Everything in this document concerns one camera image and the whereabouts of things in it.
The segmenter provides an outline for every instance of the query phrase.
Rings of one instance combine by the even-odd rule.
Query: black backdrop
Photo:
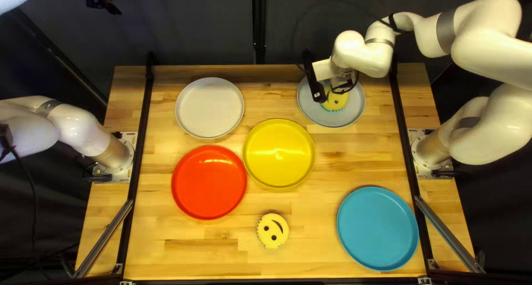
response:
[[[298,62],[306,47],[318,58],[329,56],[336,35],[346,29],[364,32],[374,21],[345,4],[315,7],[301,20],[291,47],[296,19],[322,0],[267,0],[266,63]],[[431,16],[472,0],[350,0],[375,16],[412,11]],[[162,64],[252,63],[252,0],[114,0],[123,12],[88,9],[84,0],[30,0],[22,11],[57,47],[107,95],[114,65],[143,65],[154,50]],[[523,5],[519,36],[530,35],[532,12]],[[469,99],[488,95],[498,84],[450,64],[449,57],[428,59],[416,48],[412,35],[397,40],[400,62],[425,62],[442,121]],[[42,94],[88,109],[103,120],[105,109],[56,59],[35,42],[16,17],[0,17],[0,98]],[[532,203],[527,172],[532,168],[528,145],[489,166],[459,166],[472,173],[457,179],[471,238],[487,256],[488,271],[532,272]],[[56,276],[60,257],[73,261],[83,226],[90,184],[81,180],[77,153],[57,144],[24,158],[38,184],[37,250],[44,266]],[[0,235],[1,274],[11,275],[31,265],[30,215],[32,196],[15,162],[0,166],[0,223],[10,232]],[[68,248],[56,255],[57,251]],[[43,279],[33,267],[11,282]]]

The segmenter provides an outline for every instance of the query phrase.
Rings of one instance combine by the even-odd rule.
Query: blue plate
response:
[[[402,267],[418,246],[414,213],[399,196],[381,187],[363,187],[348,195],[336,225],[349,255],[376,271]]]

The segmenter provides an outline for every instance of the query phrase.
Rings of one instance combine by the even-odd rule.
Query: white plate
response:
[[[314,102],[306,77],[297,87],[297,104],[303,114],[311,121],[325,127],[343,127],[355,123],[362,115],[365,106],[365,95],[362,85],[357,83],[349,91],[349,99],[340,111],[326,111],[321,104]]]
[[[176,101],[177,123],[200,139],[215,139],[231,132],[243,115],[242,94],[222,78],[198,79],[187,85]]]

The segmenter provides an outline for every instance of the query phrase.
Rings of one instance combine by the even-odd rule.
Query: plate rim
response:
[[[236,122],[236,124],[227,132],[225,133],[222,133],[221,135],[217,135],[217,136],[210,136],[210,137],[204,137],[204,136],[199,136],[197,134],[193,134],[191,132],[189,132],[189,130],[187,128],[184,128],[183,127],[183,124],[181,124],[181,122],[179,121],[179,118],[177,116],[177,106],[178,106],[178,102],[179,102],[179,99],[182,98],[182,94],[187,92],[187,91],[190,91],[192,89],[192,86],[193,83],[195,82],[198,82],[200,80],[204,80],[204,79],[220,79],[220,80],[224,80],[225,82],[228,82],[230,83],[231,85],[233,85],[236,89],[236,91],[238,92],[239,94],[239,98],[240,98],[240,101],[242,103],[242,112],[240,113],[240,118],[238,119],[238,122]],[[224,135],[227,135],[228,133],[230,133],[231,131],[233,131],[239,124],[240,122],[242,121],[242,118],[244,117],[244,111],[245,111],[245,108],[246,108],[246,105],[244,103],[244,97],[242,95],[242,92],[240,91],[240,89],[238,88],[238,86],[236,86],[236,84],[230,82],[229,80],[227,79],[223,79],[223,78],[220,78],[220,77],[203,77],[203,78],[199,78],[199,79],[196,79],[195,81],[187,84],[182,90],[181,92],[179,93],[179,95],[177,96],[177,99],[176,99],[176,104],[174,106],[174,109],[173,109],[173,114],[174,114],[174,117],[176,118],[176,121],[177,121],[177,124],[179,124],[179,127],[181,127],[181,129],[183,129],[187,134],[190,134],[192,135],[193,137],[197,138],[197,139],[217,139],[217,138],[221,138],[222,136]]]
[[[261,124],[265,124],[265,123],[272,123],[271,121],[286,121],[288,122],[289,125],[292,125],[293,127],[299,127],[303,130],[303,132],[305,132],[309,139],[310,139],[310,143],[311,143],[311,148],[312,148],[312,161],[311,161],[311,165],[309,167],[309,170],[308,172],[305,174],[305,176],[303,176],[301,179],[299,179],[297,182],[294,182],[294,183],[290,183],[289,185],[286,185],[286,186],[274,186],[274,185],[270,185],[268,183],[265,183],[263,181],[261,181],[260,179],[258,179],[252,172],[251,170],[248,168],[248,160],[247,160],[247,157],[246,157],[246,153],[245,151],[247,150],[247,147],[248,147],[248,139],[249,139],[249,136],[250,134],[253,132],[253,130],[260,126]],[[258,123],[257,125],[255,125],[253,128],[251,128],[251,130],[247,133],[246,135],[246,138],[244,139],[244,143],[242,145],[242,162],[244,163],[244,167],[246,168],[246,171],[248,172],[248,174],[254,179],[256,180],[259,184],[263,185],[263,186],[266,186],[267,188],[269,189],[289,189],[291,187],[294,187],[294,186],[298,186],[299,184],[301,184],[303,181],[305,181],[310,173],[312,173],[312,171],[314,170],[314,166],[316,165],[316,145],[314,144],[314,139],[312,139],[312,137],[310,136],[310,133],[305,129],[303,128],[303,126],[301,126],[300,124],[292,121],[292,120],[289,120],[289,119],[284,119],[284,118],[273,118],[273,119],[267,119],[267,120],[264,120],[260,123]]]
[[[177,193],[175,192],[174,188],[175,188],[175,182],[174,182],[174,178],[176,176],[176,172],[178,171],[178,167],[180,167],[180,165],[182,166],[184,164],[184,161],[186,161],[185,158],[190,158],[191,157],[191,153],[192,152],[196,152],[197,153],[202,153],[202,152],[208,152],[209,150],[208,149],[214,149],[214,151],[216,152],[220,152],[220,153],[224,153],[224,155],[227,155],[227,157],[231,158],[231,156],[234,156],[236,159],[239,160],[239,162],[236,163],[236,165],[239,167],[239,171],[242,173],[243,177],[244,177],[244,186],[242,188],[242,193],[240,194],[240,197],[238,198],[238,201],[235,203],[235,205],[233,207],[231,207],[228,211],[220,214],[220,215],[217,215],[217,216],[213,216],[213,217],[205,217],[205,216],[199,216],[199,215],[194,215],[192,212],[189,212],[189,211],[186,211],[184,209],[184,207],[181,206],[181,203],[179,202],[179,199],[177,198]],[[179,161],[177,162],[176,166],[174,167],[173,169],[173,172],[172,172],[172,179],[170,181],[170,190],[172,192],[172,198],[174,200],[174,202],[176,203],[176,206],[187,216],[189,217],[192,217],[192,218],[195,218],[197,220],[217,220],[219,218],[222,218],[226,215],[228,215],[229,213],[231,213],[233,210],[236,209],[236,207],[238,207],[238,205],[240,205],[240,203],[242,202],[243,198],[244,198],[244,195],[246,194],[246,190],[247,190],[247,175],[246,175],[246,168],[244,166],[244,163],[242,162],[242,159],[240,159],[240,157],[238,157],[238,155],[236,155],[235,152],[231,151],[230,149],[224,147],[224,146],[219,146],[219,145],[203,145],[203,146],[199,146],[199,147],[196,147],[192,150],[190,150],[189,152],[187,152],[183,157],[181,157],[181,159],[179,159]]]
[[[344,245],[344,242],[342,240],[342,237],[340,235],[340,228],[339,228],[339,218],[340,218],[340,211],[342,210],[342,207],[345,205],[345,202],[349,199],[349,197],[351,197],[353,194],[355,193],[361,193],[360,191],[380,191],[381,193],[387,195],[388,197],[392,197],[394,198],[395,201],[399,201],[399,204],[401,208],[403,208],[403,210],[407,209],[408,211],[405,211],[407,214],[407,216],[409,216],[409,218],[411,219],[410,221],[413,221],[414,222],[414,226],[411,226],[412,229],[415,231],[415,234],[414,236],[416,237],[416,242],[415,244],[413,244],[413,247],[410,247],[409,248],[409,252],[407,254],[404,255],[404,257],[408,256],[407,259],[405,259],[405,261],[403,263],[401,263],[401,265],[395,265],[395,266],[392,266],[391,268],[389,268],[389,266],[387,266],[387,268],[385,269],[382,269],[382,268],[379,268],[377,266],[370,266],[370,265],[366,265],[366,264],[363,264],[362,262],[360,262],[354,255],[352,255],[352,253],[349,252],[349,250],[345,247]],[[417,251],[417,248],[418,248],[418,245],[419,245],[419,230],[418,230],[418,225],[417,225],[417,221],[416,221],[416,217],[414,215],[414,213],[412,212],[412,209],[408,206],[408,204],[403,200],[401,199],[401,197],[399,197],[396,193],[392,192],[391,190],[389,189],[386,189],[384,187],[380,187],[380,186],[376,186],[376,185],[369,185],[369,186],[363,186],[363,187],[358,187],[357,189],[355,189],[354,191],[352,191],[351,193],[349,193],[347,195],[347,197],[344,198],[344,200],[342,201],[342,203],[340,204],[340,207],[338,208],[338,213],[336,215],[336,233],[338,235],[338,239],[340,240],[340,243],[342,244],[342,247],[344,248],[344,250],[346,251],[346,253],[353,259],[355,260],[358,264],[362,265],[363,267],[365,268],[369,268],[369,269],[373,269],[374,271],[379,271],[379,272],[389,272],[389,271],[394,271],[396,269],[399,269],[401,267],[403,267],[404,265],[406,265],[411,259],[412,257],[416,254],[416,251]]]
[[[356,84],[359,85],[359,88],[360,90],[362,91],[362,96],[364,97],[364,105],[362,106],[362,111],[360,112],[360,114],[355,118],[355,120],[351,121],[350,123],[347,123],[345,125],[341,125],[341,126],[325,126],[325,125],[321,125],[320,123],[314,121],[313,119],[309,118],[309,116],[307,116],[307,114],[303,111],[303,108],[301,108],[301,104],[300,104],[300,101],[299,101],[299,90],[300,90],[300,87],[301,87],[301,84],[303,83],[303,80],[307,79],[306,76],[303,77],[303,79],[301,79],[299,85],[297,86],[297,92],[296,92],[296,100],[297,100],[297,106],[299,106],[299,109],[300,111],[302,112],[302,114],[307,118],[309,119],[311,122],[313,122],[314,124],[316,125],[320,125],[320,126],[323,126],[323,127],[326,127],[326,128],[342,128],[342,127],[346,127],[346,126],[349,126],[351,124],[354,124],[356,123],[360,117],[362,117],[362,114],[364,113],[365,111],[365,103],[366,103],[366,98],[365,98],[365,92],[364,92],[364,88],[362,87],[362,84],[360,83],[360,81],[357,81]]]

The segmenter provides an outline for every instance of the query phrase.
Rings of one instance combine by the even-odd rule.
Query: yellow plate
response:
[[[273,188],[301,183],[312,171],[316,159],[310,134],[285,119],[267,120],[251,129],[242,155],[248,173]]]

